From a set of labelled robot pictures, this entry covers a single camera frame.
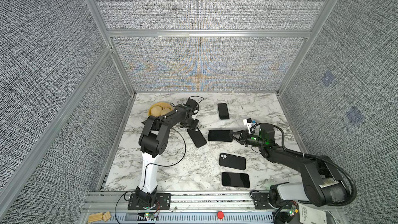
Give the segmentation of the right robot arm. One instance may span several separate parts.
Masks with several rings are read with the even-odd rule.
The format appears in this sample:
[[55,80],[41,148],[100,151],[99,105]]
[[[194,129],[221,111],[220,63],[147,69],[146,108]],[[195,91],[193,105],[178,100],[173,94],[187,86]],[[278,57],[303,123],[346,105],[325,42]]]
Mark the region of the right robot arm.
[[291,150],[275,141],[275,130],[282,128],[270,123],[256,123],[249,130],[230,131],[229,136],[246,147],[259,149],[263,158],[271,163],[291,168],[301,175],[299,183],[272,185],[268,201],[281,207],[290,201],[321,206],[345,206],[357,197],[357,187],[349,174],[328,156],[317,156]]

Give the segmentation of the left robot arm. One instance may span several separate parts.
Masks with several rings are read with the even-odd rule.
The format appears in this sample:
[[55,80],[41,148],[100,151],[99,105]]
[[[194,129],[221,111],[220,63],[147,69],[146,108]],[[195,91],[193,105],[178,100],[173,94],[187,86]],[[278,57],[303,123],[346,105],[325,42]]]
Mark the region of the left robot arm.
[[136,188],[136,196],[151,205],[157,193],[158,160],[165,152],[171,129],[179,124],[182,128],[195,130],[199,121],[193,116],[199,112],[199,102],[188,98],[186,103],[178,104],[168,113],[150,115],[143,122],[144,128],[138,140],[143,158],[142,176]]

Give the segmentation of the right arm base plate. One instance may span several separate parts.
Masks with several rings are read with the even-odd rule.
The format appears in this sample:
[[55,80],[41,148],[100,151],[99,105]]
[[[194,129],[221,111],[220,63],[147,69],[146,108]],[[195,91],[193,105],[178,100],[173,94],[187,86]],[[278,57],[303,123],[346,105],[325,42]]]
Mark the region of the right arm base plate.
[[269,201],[269,193],[254,191],[250,194],[256,210],[275,209]]

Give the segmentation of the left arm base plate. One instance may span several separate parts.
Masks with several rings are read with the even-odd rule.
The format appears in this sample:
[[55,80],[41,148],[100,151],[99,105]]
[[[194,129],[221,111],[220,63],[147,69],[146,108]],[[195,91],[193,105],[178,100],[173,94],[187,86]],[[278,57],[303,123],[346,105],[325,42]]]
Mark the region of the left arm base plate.
[[129,203],[127,206],[128,210],[169,210],[171,205],[171,196],[169,193],[156,193],[155,195],[143,194],[138,196],[137,194],[131,194]]

